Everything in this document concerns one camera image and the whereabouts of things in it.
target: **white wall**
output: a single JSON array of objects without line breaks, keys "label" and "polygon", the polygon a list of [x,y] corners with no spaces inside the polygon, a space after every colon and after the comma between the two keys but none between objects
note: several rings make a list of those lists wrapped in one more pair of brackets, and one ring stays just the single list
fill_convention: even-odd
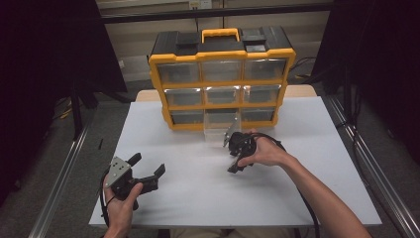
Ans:
[{"label": "white wall", "polygon": [[[97,0],[102,15],[152,13],[188,10],[188,1],[182,0]],[[225,8],[275,6],[287,4],[321,3],[332,0],[225,0]],[[213,0],[213,8],[222,7],[222,0]],[[297,52],[297,58],[316,57],[329,12],[288,13],[225,17],[225,28],[258,28],[282,26]],[[199,29],[222,28],[222,18],[198,19]],[[141,23],[109,24],[106,26],[117,58],[149,55],[159,32],[195,32],[195,20],[170,20]]]}]

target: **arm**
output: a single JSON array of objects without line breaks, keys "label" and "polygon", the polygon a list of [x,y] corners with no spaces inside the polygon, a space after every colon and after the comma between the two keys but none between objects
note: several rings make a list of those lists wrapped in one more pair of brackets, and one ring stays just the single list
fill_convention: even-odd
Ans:
[{"label": "arm", "polygon": [[256,152],[238,161],[282,167],[312,206],[327,233],[332,237],[370,237],[351,209],[326,185],[304,168],[299,161],[267,138],[256,138]]},{"label": "arm", "polygon": [[114,197],[111,187],[103,187],[105,193],[105,201],[107,202],[109,215],[109,228],[105,233],[105,238],[125,238],[130,232],[133,205],[137,197],[142,191],[143,185],[137,183],[130,191],[129,196],[125,200],[119,200]]}]

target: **yellow plastic frame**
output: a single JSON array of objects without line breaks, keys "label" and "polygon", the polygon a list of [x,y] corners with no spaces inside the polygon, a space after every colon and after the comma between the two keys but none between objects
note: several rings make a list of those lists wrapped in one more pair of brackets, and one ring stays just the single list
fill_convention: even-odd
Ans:
[{"label": "yellow plastic frame", "polygon": [[[203,30],[203,35],[205,36],[228,36],[234,35],[232,29],[219,29],[216,33],[211,32],[210,30]],[[292,66],[296,57],[296,53],[292,48],[288,49],[271,49],[264,53],[247,53],[246,51],[231,51],[231,52],[207,52],[207,53],[197,53],[195,56],[181,56],[178,57],[174,54],[165,54],[165,55],[151,55],[149,58],[149,64],[151,67],[151,78],[152,83],[157,90],[160,101],[162,103],[162,115],[169,128],[172,130],[203,130],[203,124],[173,124],[172,118],[170,115],[171,110],[204,110],[205,109],[217,109],[217,108],[250,108],[250,107],[274,107],[273,118],[270,121],[253,121],[247,122],[242,121],[243,128],[253,128],[253,127],[269,127],[274,126],[277,123],[277,112],[278,108],[281,106],[284,93],[287,87],[287,75],[290,67]],[[245,60],[249,59],[286,59],[286,65],[284,67],[284,72],[280,78],[276,79],[243,79],[244,77],[244,63]],[[207,60],[241,60],[241,72],[240,78],[238,80],[232,81],[204,81],[201,62]],[[158,72],[158,64],[160,63],[175,63],[175,62],[198,62],[199,70],[199,81],[197,82],[185,82],[185,83],[162,83],[160,80]],[[244,85],[272,85],[277,84],[281,85],[281,89],[278,92],[276,102],[265,102],[265,103],[245,103],[242,100],[243,95],[243,86]],[[240,99],[236,103],[228,104],[207,104],[204,100],[204,88],[208,86],[241,86],[240,89]],[[167,104],[166,96],[164,94],[165,89],[180,89],[180,88],[202,88],[201,90],[201,105],[171,105]]]}]

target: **forearm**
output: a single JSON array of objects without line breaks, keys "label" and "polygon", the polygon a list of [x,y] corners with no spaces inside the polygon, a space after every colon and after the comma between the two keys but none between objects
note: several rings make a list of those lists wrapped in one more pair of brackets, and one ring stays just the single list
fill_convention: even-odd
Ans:
[{"label": "forearm", "polygon": [[326,185],[287,155],[281,167],[311,205],[322,226],[332,237],[370,237],[351,209]]}]

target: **metal frame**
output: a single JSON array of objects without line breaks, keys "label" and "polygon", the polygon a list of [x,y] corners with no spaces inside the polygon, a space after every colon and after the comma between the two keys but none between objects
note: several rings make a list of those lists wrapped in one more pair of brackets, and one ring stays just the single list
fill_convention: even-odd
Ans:
[{"label": "metal frame", "polygon": [[[329,100],[338,118],[342,122],[345,122],[346,117],[344,115],[344,108],[341,105],[340,101],[335,97],[329,97]],[[345,124],[345,128],[350,139],[353,141],[355,139],[356,128],[353,125],[349,124]],[[382,192],[383,197],[390,205],[392,211],[394,212],[395,216],[397,217],[407,236],[412,238],[420,237],[420,229],[413,215],[411,214],[405,202],[398,195],[395,188],[389,182],[385,173],[380,168],[380,165],[377,163],[376,159],[374,158],[373,154],[371,153],[367,144],[365,143],[364,139],[359,133],[356,134],[355,143],[357,151],[359,152],[362,160],[367,166],[370,174],[372,175],[380,191]]]},{"label": "metal frame", "polygon": [[99,9],[123,7],[140,7],[159,4],[188,3],[188,0],[126,0],[126,1],[97,1]]},{"label": "metal frame", "polygon": [[32,231],[29,235],[30,238],[41,238],[46,236],[50,224],[53,220],[53,215],[61,199],[61,194],[64,191],[65,186],[67,185],[68,176],[70,175],[71,170],[73,169],[73,166],[77,160],[78,154],[83,145],[84,139],[87,135],[87,131],[90,128],[90,125],[92,124],[95,112],[96,108],[89,110],[87,122],[83,128],[83,131],[80,133],[77,140],[73,141],[73,143],[71,144],[70,151],[67,154],[67,157],[64,161],[64,165],[62,165],[61,171],[59,172],[57,179],[55,180],[55,184],[52,187],[52,191],[50,192],[49,198],[47,199],[46,204],[44,205],[40,215],[38,216],[34,227],[32,228]]},{"label": "metal frame", "polygon": [[177,19],[194,19],[194,18],[211,18],[211,17],[230,17],[230,16],[249,16],[249,15],[265,15],[265,14],[282,14],[282,13],[303,13],[303,12],[322,12],[331,11],[334,8],[367,6],[367,3],[360,2],[340,2],[340,3],[315,3],[315,4],[293,4],[279,5],[270,7],[250,7],[250,8],[218,8],[218,9],[202,9],[197,11],[176,11],[161,12],[147,14],[120,14],[120,15],[103,15],[101,21],[104,24],[131,23],[131,22],[149,22],[161,20],[177,20]]}]

